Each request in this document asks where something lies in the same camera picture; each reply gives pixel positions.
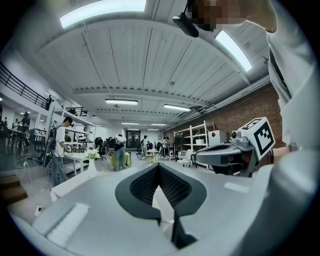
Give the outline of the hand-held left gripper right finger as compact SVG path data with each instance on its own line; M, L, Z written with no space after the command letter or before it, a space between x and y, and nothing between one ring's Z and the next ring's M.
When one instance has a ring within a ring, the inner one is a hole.
M253 179L156 166L155 178L173 209L170 240L157 251L232 251L245 229L236 222Z

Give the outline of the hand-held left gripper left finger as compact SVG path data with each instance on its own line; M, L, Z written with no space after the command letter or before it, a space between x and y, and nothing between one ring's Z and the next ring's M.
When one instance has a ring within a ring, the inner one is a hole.
M128 213L116 187L147 164L103 174L77 186L36 219L33 228L69 252L173 252L155 219Z

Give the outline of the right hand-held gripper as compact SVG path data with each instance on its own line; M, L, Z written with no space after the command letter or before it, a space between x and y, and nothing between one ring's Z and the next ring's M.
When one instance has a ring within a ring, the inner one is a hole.
M251 178L264 164L274 162L275 138L266 117L258 117L232 131L227 143L195 153L199 163L214 166L216 174Z

